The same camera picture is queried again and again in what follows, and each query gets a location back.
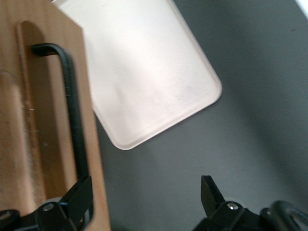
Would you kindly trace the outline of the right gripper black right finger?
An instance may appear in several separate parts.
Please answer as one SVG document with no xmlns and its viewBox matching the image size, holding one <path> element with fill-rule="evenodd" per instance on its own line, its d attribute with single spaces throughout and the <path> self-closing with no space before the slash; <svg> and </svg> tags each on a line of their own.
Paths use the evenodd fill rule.
<svg viewBox="0 0 308 231">
<path fill-rule="evenodd" d="M 237 202 L 226 201 L 211 176 L 201 177 L 201 201 L 206 214 L 195 231 L 260 231 L 259 216 Z"/>
</svg>

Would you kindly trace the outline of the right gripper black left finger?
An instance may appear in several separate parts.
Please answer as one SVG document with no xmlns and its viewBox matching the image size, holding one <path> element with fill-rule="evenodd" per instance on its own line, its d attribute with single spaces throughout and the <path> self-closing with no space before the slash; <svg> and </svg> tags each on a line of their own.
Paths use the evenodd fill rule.
<svg viewBox="0 0 308 231">
<path fill-rule="evenodd" d="M 81 177 L 59 201 L 48 201 L 35 211 L 38 231 L 83 231 L 93 216 L 91 176 Z"/>
</svg>

